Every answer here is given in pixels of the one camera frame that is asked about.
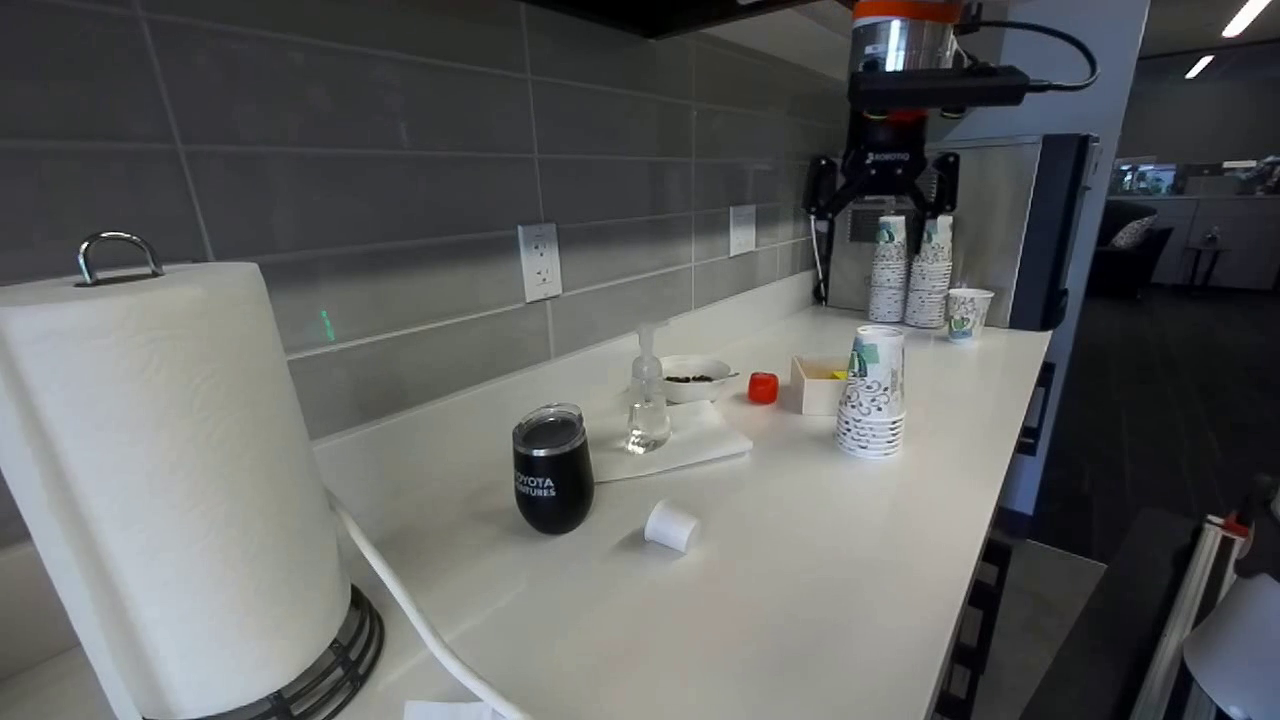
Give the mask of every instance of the wall outlet cover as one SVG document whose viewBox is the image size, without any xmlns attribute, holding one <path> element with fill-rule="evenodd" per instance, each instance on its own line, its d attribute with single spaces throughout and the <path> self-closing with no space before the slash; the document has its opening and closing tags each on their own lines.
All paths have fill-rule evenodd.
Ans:
<svg viewBox="0 0 1280 720">
<path fill-rule="evenodd" d="M 525 277 L 525 298 L 560 297 L 560 241 L 557 225 L 516 225 L 521 241 L 521 277 Z"/>
<path fill-rule="evenodd" d="M 729 256 L 754 250 L 754 205 L 729 209 Z"/>
</svg>

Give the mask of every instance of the white countertop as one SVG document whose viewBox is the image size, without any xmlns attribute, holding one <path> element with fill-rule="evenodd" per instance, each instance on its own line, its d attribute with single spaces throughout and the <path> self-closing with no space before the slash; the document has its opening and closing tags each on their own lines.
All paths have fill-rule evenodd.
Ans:
<svg viewBox="0 0 1280 720">
<path fill-rule="evenodd" d="M 847 338 L 847 315 L 800 311 L 714 350 L 744 372 L 782 372 L 793 357 L 845 357 Z M 488 421 L 481 431 L 485 421 L 469 417 L 526 375 L 445 421 L 397 421 L 380 426 L 383 449 L 367 431 L 319 445 L 319 460 L 324 470 L 397 464 L 397 482 L 447 475 L 441 492 L 398 500 L 380 548 L 452 649 L 533 716 L 911 720 L 932 708 L 1045 350 L 1045 330 L 986 330 L 967 346 L 911 338 L 906 449 L 880 464 L 837 454 L 830 421 L 725 400 L 729 424 L 754 438 L 750 454 L 599 482 L 586 524 L 557 540 L 511 503 L 511 424 Z M 474 438 L 441 449 L 447 424 L 473 424 Z M 402 469 L 402 436 L 435 445 L 433 469 Z M 644 512 L 663 496 L 701 515 L 690 555 L 641 540 Z M 464 701 L 402 617 L 371 596 L 388 649 L 342 716 L 397 720 L 402 701 Z M 0 688 L 0 716 L 8 708 L 37 703 Z"/>
</svg>

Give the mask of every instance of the paper towel holder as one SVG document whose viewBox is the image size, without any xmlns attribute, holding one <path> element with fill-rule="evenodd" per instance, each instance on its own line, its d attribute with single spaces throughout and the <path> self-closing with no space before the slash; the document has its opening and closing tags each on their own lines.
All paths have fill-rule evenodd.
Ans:
<svg viewBox="0 0 1280 720">
<path fill-rule="evenodd" d="M 95 262 L 91 262 L 91 247 L 101 247 L 101 243 L 134 247 L 146 266 L 101 277 Z M 81 266 L 77 289 L 126 284 L 126 281 L 146 281 L 146 277 L 160 277 L 160 270 L 163 270 L 160 260 L 154 260 L 154 250 L 152 250 L 152 243 L 140 241 L 134 231 L 87 231 L 87 237 L 81 241 L 81 247 L 77 247 L 77 266 Z"/>
</svg>

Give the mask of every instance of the ceiling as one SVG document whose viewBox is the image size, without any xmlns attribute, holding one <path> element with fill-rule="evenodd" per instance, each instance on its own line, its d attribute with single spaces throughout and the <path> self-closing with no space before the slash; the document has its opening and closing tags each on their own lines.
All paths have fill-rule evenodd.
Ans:
<svg viewBox="0 0 1280 720">
<path fill-rule="evenodd" d="M 1245 0 L 1153 0 L 1142 56 L 1190 56 L 1219 48 L 1219 28 Z M 735 23 L 710 28 L 732 43 L 782 56 L 793 65 L 816 69 L 830 79 L 845 79 L 847 65 L 847 8 L 841 0 L 816 0 L 786 10 L 767 10 Z M 1280 43 L 1280 0 L 1230 43 Z"/>
</svg>

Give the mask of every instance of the kitchen counter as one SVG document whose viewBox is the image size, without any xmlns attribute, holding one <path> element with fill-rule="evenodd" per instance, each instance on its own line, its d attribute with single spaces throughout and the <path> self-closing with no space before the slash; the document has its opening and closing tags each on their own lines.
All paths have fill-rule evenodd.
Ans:
<svg viewBox="0 0 1280 720">
<path fill-rule="evenodd" d="M 663 346 L 782 372 L 793 357 L 845 357 L 853 329 L 841 311 L 760 315 L 744 298 L 677 318 Z M 845 460 L 830 421 L 729 397 L 725 421 L 750 436 L 750 454 L 599 482 L 586 524 L 560 540 L 511 506 L 508 426 L 536 400 L 576 400 L 586 424 L 616 413 L 623 338 L 317 453 L 424 617 L 533 716 L 929 716 L 1045 350 L 1048 330 L 967 346 L 916 336 L 899 460 Z M 654 500 L 701 515 L 690 555 L 641 540 Z M 383 608 L 388 649 L 342 716 L 464 701 L 356 561 L 352 577 Z M 85 664 L 41 671 L 20 684 L 91 691 Z M 0 716 L 47 708 L 13 688 Z"/>
</svg>

